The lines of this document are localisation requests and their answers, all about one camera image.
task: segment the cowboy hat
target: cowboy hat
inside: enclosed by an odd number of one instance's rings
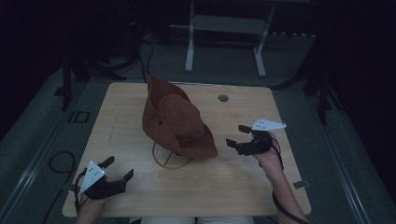
[[[148,78],[142,126],[154,142],[177,155],[192,159],[218,155],[212,132],[201,120],[198,108],[186,92],[154,76]]]

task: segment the metal frame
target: metal frame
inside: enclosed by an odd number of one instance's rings
[[[186,72],[192,71],[194,58],[194,30],[207,30],[261,35],[261,41],[258,46],[253,49],[253,52],[256,59],[259,77],[265,77],[266,74],[264,64],[262,62],[262,48],[264,46],[265,39],[268,36],[268,30],[270,28],[272,18],[274,17],[275,9],[276,7],[271,7],[267,20],[195,15],[194,0],[191,0],[190,36],[189,46],[187,49],[187,59],[185,67]]]

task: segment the human arm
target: human arm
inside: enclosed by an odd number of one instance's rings
[[[85,194],[81,195],[81,204],[77,217],[76,224],[93,224],[99,218],[103,207],[105,206],[106,198],[101,200],[92,200]]]
[[[253,155],[253,157],[259,161],[260,167],[264,170],[265,175],[271,182],[274,194],[281,206],[295,217],[308,222],[308,219],[303,213],[300,205],[297,203],[297,200],[295,199],[291,190],[289,181],[283,172],[282,164],[278,154],[276,153],[276,149],[271,147],[269,151],[262,154]],[[279,209],[277,209],[277,214],[280,224],[297,223],[284,213],[280,212]]]

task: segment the white table leg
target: white table leg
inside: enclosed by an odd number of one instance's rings
[[[262,62],[262,48],[264,46],[265,39],[268,36],[268,30],[270,29],[270,25],[271,25],[272,18],[274,16],[274,12],[275,12],[275,7],[271,7],[267,21],[264,25],[264,28],[262,29],[262,39],[261,39],[259,45],[256,48],[254,48],[254,57],[256,58],[256,65],[257,65],[257,71],[259,73],[259,77],[266,76],[264,64]]]
[[[190,37],[189,37],[189,47],[187,49],[186,58],[186,72],[192,71],[192,64],[194,59],[194,1],[191,0],[190,5]]]

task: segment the white paper tag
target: white paper tag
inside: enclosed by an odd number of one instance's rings
[[[96,181],[105,175],[105,171],[102,170],[96,163],[90,161],[87,172],[85,173],[84,180],[82,181],[81,189],[79,193],[83,193],[86,189],[90,188]]]
[[[268,119],[258,119],[252,126],[251,130],[255,131],[271,131],[286,128],[285,123],[278,123]]]

